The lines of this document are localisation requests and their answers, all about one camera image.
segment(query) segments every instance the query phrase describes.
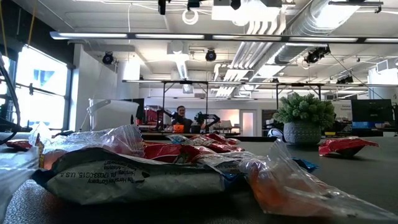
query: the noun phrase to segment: person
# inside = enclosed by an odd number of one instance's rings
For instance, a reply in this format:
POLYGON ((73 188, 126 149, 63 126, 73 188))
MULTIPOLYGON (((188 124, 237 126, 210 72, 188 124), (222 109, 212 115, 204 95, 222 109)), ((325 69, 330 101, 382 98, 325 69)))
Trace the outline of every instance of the person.
POLYGON ((175 119, 172 121, 172 125, 175 125, 175 124, 184 125, 184 133, 189 133, 191 130, 192 120, 187 119, 185 117, 185 107, 179 106, 177 108, 177 114, 183 118, 183 123, 181 124, 177 121, 177 119, 175 119))

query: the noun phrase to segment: black cable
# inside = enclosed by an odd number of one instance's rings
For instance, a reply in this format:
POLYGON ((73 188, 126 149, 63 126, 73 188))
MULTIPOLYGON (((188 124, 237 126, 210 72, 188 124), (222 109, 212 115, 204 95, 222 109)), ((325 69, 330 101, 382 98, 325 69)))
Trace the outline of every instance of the black cable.
POLYGON ((4 62, 1 58, 1 54, 0 54, 0 75, 2 75, 4 77, 4 80, 6 81, 7 88, 8 88, 8 91, 10 92, 11 100, 14 103, 16 114, 17 114, 17 124, 12 129, 12 134, 0 141, 0 145, 2 145, 4 143, 6 143, 8 140, 12 139, 17 134, 19 127, 20 127, 19 125, 21 122, 21 112, 19 111, 18 98, 17 98, 17 94, 15 93, 15 88, 12 84, 11 78, 10 78, 6 68, 4 67, 4 62))
MULTIPOLYGON (((330 55, 337 61, 337 63, 339 63, 350 75, 352 75, 354 78, 356 78, 356 76, 353 74, 353 72, 349 71, 339 60, 337 60, 337 58, 332 55, 330 53, 330 55)), ((365 84, 364 82, 362 82, 360 79, 356 78, 360 83, 362 83, 362 85, 364 85, 366 88, 368 88, 368 90, 372 91, 374 94, 376 94, 378 97, 380 97, 380 99, 384 100, 383 97, 381 97, 380 95, 378 95, 378 93, 376 93, 374 90, 372 90, 370 87, 367 86, 367 84, 365 84)))

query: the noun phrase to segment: gray plant pot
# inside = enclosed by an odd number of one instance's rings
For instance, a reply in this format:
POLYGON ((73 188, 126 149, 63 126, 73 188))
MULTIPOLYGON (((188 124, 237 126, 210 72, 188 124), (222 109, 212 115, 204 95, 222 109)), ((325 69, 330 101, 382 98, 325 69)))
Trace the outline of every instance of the gray plant pot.
POLYGON ((316 145, 321 141, 321 128, 304 121, 285 123, 284 137, 289 144, 316 145))

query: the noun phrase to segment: gray table surface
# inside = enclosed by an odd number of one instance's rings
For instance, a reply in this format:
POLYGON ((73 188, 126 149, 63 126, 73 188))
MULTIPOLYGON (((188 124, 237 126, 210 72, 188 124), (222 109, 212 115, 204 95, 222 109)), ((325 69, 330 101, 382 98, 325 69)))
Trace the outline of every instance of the gray table surface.
MULTIPOLYGON (((289 147, 290 153, 320 166, 313 174, 327 184, 398 214, 398 138, 366 138, 354 159, 318 156, 317 147, 289 147)), ((242 142, 263 155, 270 142, 242 142)), ((395 223, 355 218, 297 218, 263 214, 249 190, 222 195, 130 204, 79 206, 63 202, 28 180, 16 192, 4 223, 395 223)))

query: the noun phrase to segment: potted plant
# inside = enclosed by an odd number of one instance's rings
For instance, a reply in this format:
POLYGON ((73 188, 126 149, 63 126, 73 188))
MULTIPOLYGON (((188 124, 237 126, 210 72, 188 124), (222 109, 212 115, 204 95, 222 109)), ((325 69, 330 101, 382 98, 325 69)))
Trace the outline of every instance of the potted plant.
POLYGON ((282 106, 274 118, 284 123, 284 137, 289 144, 318 144, 321 129, 333 125, 335 107, 330 101, 320 101, 313 94, 300 96, 297 93, 280 100, 282 106))

